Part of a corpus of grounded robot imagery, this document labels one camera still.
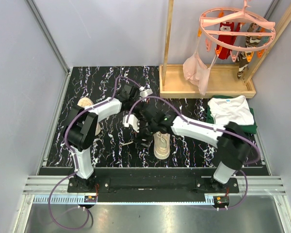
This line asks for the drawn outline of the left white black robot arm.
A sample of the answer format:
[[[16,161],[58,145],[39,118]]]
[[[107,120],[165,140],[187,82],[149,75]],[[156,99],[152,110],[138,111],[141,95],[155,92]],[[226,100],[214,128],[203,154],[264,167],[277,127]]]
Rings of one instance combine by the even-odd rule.
[[[78,187],[82,191],[90,192],[95,187],[95,180],[91,178],[94,168],[91,164],[90,146],[96,136],[97,125],[112,115],[128,111],[137,100],[146,96],[145,87],[126,84],[99,103],[85,107],[77,105],[71,109],[67,117],[64,141],[73,158],[75,175],[80,178]]]

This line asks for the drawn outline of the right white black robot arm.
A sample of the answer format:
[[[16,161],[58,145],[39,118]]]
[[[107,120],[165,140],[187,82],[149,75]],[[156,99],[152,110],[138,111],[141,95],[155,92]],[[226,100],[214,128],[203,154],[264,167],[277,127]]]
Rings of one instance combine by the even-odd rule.
[[[227,188],[230,177],[241,170],[253,148],[252,142],[234,122],[219,126],[185,117],[176,109],[165,114],[141,103],[133,105],[129,115],[142,122],[141,127],[136,129],[139,141],[145,143],[149,137],[154,138],[154,155],[157,159],[169,157],[172,135],[190,137],[215,147],[219,164],[210,186],[218,193]]]

